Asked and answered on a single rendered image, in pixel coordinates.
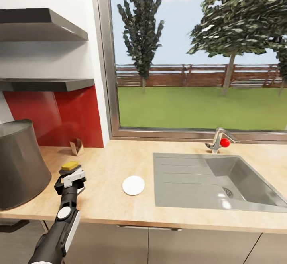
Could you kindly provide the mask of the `bottle of coffee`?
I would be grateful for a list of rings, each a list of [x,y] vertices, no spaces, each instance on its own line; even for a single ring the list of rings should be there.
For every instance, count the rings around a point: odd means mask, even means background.
[[[79,173],[82,171],[82,166],[78,164],[78,162],[67,162],[66,164],[61,166],[61,170],[59,174],[62,178],[69,176],[74,173]],[[77,191],[77,196],[85,189],[86,187],[80,188]]]

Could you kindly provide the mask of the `saucer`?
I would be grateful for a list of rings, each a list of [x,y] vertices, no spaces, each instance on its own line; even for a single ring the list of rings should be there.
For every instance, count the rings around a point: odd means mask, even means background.
[[[143,191],[145,182],[141,177],[131,176],[128,177],[122,185],[123,190],[130,195],[136,195]]]

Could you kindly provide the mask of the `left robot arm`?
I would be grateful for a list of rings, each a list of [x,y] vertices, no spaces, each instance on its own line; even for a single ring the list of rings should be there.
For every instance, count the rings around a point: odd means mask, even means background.
[[[56,181],[54,188],[62,196],[55,222],[48,233],[40,237],[28,264],[62,264],[79,224],[77,191],[84,187],[85,176],[86,172],[81,171],[64,178],[60,176]]]

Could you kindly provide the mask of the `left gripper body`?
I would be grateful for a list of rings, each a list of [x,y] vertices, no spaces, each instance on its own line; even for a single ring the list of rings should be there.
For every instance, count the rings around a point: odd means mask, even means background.
[[[84,181],[81,178],[81,179],[73,181],[72,186],[67,187],[67,188],[64,188],[63,183],[56,185],[56,191],[58,195],[62,195],[61,196],[61,199],[62,199],[67,194],[75,194],[77,196],[78,189],[83,188],[83,187],[84,187]]]

